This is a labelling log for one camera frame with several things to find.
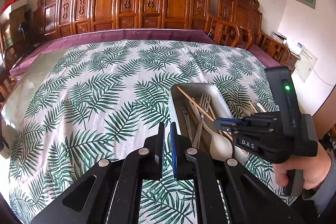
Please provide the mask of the grey sleeve forearm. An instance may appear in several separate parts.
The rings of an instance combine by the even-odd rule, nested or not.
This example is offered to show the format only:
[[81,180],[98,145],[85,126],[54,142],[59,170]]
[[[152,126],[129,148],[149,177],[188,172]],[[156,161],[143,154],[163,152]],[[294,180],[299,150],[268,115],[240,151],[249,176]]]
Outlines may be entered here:
[[314,193],[313,190],[304,190],[302,197],[305,201],[313,201],[317,213],[321,215],[335,196],[335,166],[331,166],[329,173],[324,179],[319,189]]

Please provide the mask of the person's right hand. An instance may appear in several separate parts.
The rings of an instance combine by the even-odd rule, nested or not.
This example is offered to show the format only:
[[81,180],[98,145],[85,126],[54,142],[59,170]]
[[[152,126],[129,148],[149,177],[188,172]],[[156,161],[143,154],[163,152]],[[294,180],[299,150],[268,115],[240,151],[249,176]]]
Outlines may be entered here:
[[274,164],[276,184],[285,188],[289,179],[287,172],[298,169],[303,171],[303,188],[306,190],[317,189],[321,186],[329,173],[331,157],[327,154],[320,142],[318,143],[317,156],[291,156],[286,162]]

